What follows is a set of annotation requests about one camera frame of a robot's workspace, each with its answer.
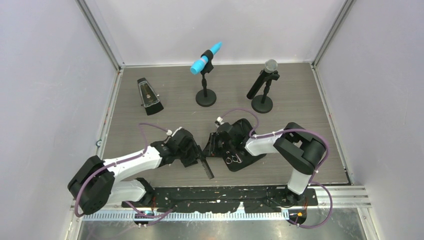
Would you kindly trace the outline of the black zip tool case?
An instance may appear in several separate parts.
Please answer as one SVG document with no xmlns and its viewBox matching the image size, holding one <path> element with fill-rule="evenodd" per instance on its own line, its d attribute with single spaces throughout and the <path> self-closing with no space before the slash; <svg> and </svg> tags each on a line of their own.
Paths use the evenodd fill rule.
<svg viewBox="0 0 424 240">
<path fill-rule="evenodd" d="M 239 170 L 242 170 L 266 156 L 265 153 L 254 156 L 245 149 L 247 140 L 249 139 L 249 133 L 252 129 L 253 127 L 250 124 L 250 122 L 245 118 L 241 118 L 232 124 L 228 122 L 224 122 L 215 131 L 218 133 L 224 132 L 229 134 L 230 136 L 229 144 L 230 144 L 231 154 L 232 155 L 237 154 L 242 159 L 242 163 L 240 164 L 233 163 L 233 164 L 227 165 L 224 161 L 224 158 L 218 157 L 224 161 L 227 168 L 231 172 L 237 172 Z"/>
</svg>

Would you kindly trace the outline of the silver scissors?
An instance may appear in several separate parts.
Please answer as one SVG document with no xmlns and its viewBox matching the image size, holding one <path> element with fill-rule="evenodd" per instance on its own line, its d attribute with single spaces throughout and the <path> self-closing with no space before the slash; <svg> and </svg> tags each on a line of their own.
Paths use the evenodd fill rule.
<svg viewBox="0 0 424 240">
<path fill-rule="evenodd" d="M 233 155 L 233 154 L 228 153 L 226 155 L 226 157 L 224 158 L 224 162 L 227 165 L 241 164 L 243 162 L 243 160 L 237 154 Z"/>
</svg>

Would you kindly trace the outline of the black comb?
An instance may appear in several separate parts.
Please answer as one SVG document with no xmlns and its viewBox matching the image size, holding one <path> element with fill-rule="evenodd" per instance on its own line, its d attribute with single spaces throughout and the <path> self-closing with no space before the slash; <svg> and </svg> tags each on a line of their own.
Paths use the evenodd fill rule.
<svg viewBox="0 0 424 240">
<path fill-rule="evenodd" d="M 211 170 L 211 168 L 210 168 L 207 160 L 205 158 L 203 158 L 203 159 L 200 159 L 200 162 L 201 162 L 201 164 L 203 166 L 203 169 L 204 169 L 204 171 L 205 171 L 208 179 L 210 179 L 210 180 L 213 179 L 215 176 L 214 176 L 214 174 L 213 174 L 213 172 L 212 172 L 212 170 Z"/>
</svg>

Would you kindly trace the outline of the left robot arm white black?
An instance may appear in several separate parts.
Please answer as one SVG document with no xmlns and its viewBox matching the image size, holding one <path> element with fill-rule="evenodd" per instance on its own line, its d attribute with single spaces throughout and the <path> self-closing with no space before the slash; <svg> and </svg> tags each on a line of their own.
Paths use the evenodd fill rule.
<svg viewBox="0 0 424 240">
<path fill-rule="evenodd" d="M 206 160 L 201 147 L 188 130 L 179 127 L 174 131 L 167 130 L 166 135 L 165 140 L 152 142 L 139 151 L 121 157 L 89 157 L 67 185 L 75 198 L 75 215 L 91 215 L 105 205 L 124 201 L 148 207 L 154 199 L 153 188 L 144 178 L 131 181 L 127 178 L 170 165 L 175 160 L 181 161 L 184 167 Z"/>
</svg>

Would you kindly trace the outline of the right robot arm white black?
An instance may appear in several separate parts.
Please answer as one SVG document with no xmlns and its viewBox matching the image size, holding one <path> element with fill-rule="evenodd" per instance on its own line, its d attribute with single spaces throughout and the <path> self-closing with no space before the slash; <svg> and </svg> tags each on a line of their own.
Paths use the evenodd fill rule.
<svg viewBox="0 0 424 240">
<path fill-rule="evenodd" d="M 245 118 L 233 124 L 216 122 L 216 125 L 217 130 L 209 135 L 203 154 L 221 158 L 231 172 L 246 168 L 268 154 L 280 154 L 293 168 L 285 192 L 291 205 L 299 205 L 305 199 L 308 184 L 328 156 L 327 143 L 295 122 L 266 134 L 256 134 Z"/>
</svg>

